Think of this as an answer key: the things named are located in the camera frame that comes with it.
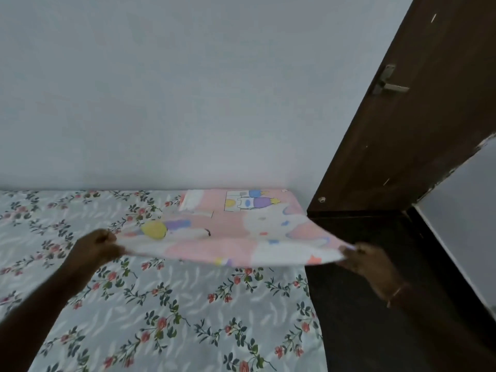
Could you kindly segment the person's left hand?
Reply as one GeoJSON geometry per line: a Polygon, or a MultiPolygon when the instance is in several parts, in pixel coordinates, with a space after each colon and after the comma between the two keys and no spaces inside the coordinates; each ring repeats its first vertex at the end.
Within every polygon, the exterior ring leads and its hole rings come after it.
{"type": "Polygon", "coordinates": [[[100,267],[109,262],[98,261],[95,250],[95,231],[92,231],[76,241],[62,263],[61,270],[71,278],[86,282],[100,267]]]}

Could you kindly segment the person's right hand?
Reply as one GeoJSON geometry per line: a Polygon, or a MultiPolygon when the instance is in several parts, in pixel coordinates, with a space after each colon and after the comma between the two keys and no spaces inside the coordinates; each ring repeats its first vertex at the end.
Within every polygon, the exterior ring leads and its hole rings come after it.
{"type": "Polygon", "coordinates": [[[381,300],[390,302],[407,283],[382,248],[363,244],[368,246],[368,254],[363,259],[362,271],[354,273],[365,278],[381,300]]]}

